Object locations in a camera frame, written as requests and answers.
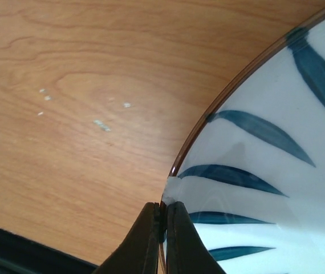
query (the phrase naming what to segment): blue brush stroke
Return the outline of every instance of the blue brush stroke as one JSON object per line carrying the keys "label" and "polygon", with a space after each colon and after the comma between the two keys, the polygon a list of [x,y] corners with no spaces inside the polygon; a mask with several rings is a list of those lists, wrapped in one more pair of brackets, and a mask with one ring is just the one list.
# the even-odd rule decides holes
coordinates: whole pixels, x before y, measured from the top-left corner
{"label": "blue brush stroke", "polygon": [[224,110],[208,117],[208,122],[223,118],[255,137],[278,147],[292,156],[315,167],[314,162],[293,138],[278,126],[258,116],[244,111]]}
{"label": "blue brush stroke", "polygon": [[224,247],[209,250],[216,261],[229,260],[241,256],[251,255],[274,249],[273,247]]}
{"label": "blue brush stroke", "polygon": [[200,166],[190,167],[178,175],[180,179],[187,176],[207,178],[221,183],[285,196],[259,177],[235,167],[221,166],[218,164],[202,164]]}
{"label": "blue brush stroke", "polygon": [[273,224],[266,221],[215,211],[201,211],[189,214],[195,224]]}
{"label": "blue brush stroke", "polygon": [[287,35],[287,45],[303,80],[325,107],[325,59],[307,42],[307,36],[305,27],[297,27]]}

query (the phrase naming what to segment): scratch on table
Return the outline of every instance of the scratch on table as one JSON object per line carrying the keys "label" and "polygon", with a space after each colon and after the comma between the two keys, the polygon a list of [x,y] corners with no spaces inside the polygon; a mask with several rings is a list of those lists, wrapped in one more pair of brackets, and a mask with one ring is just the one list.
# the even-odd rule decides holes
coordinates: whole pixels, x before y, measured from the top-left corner
{"label": "scratch on table", "polygon": [[93,123],[97,124],[104,131],[111,131],[110,127],[104,124],[101,120],[94,120]]}

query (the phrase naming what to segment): blue painted leaf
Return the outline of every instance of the blue painted leaf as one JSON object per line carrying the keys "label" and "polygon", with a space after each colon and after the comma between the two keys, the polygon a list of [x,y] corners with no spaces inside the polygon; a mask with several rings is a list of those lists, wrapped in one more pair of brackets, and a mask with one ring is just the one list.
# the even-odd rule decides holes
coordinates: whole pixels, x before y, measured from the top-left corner
{"label": "blue painted leaf", "polygon": [[215,211],[194,212],[189,216],[196,224],[272,224],[241,215]]}
{"label": "blue painted leaf", "polygon": [[297,27],[287,35],[295,64],[303,80],[325,107],[325,59],[307,42],[308,30]]}
{"label": "blue painted leaf", "polygon": [[190,167],[178,175],[180,179],[187,176],[203,177],[221,183],[285,196],[259,177],[235,167],[221,166],[218,164],[202,164],[200,166]]}
{"label": "blue painted leaf", "polygon": [[264,142],[269,143],[274,147],[278,147],[281,150],[284,150],[294,157],[297,157],[298,159],[315,167],[314,162],[299,146],[299,144],[297,144],[288,133],[273,123],[270,123],[267,120],[253,114],[238,110],[225,110],[212,114],[209,117],[209,122],[219,118],[224,118],[234,123],[236,126],[263,140]]}
{"label": "blue painted leaf", "polygon": [[274,249],[272,247],[224,247],[210,250],[209,253],[216,261],[229,260]]}

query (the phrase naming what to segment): wooden table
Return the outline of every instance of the wooden table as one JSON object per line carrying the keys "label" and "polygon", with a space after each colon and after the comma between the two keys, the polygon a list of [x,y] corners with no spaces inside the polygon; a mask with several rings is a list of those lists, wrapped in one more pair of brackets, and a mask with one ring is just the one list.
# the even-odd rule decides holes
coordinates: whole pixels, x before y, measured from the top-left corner
{"label": "wooden table", "polygon": [[0,0],[0,227],[100,264],[222,88],[324,7]]}

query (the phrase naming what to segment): plate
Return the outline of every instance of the plate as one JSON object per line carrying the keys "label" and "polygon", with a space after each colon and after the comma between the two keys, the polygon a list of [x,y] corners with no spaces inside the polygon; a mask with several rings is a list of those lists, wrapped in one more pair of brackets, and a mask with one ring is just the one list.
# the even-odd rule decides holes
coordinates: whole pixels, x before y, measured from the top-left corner
{"label": "plate", "polygon": [[325,10],[209,107],[168,178],[174,201],[227,274],[325,273]]}

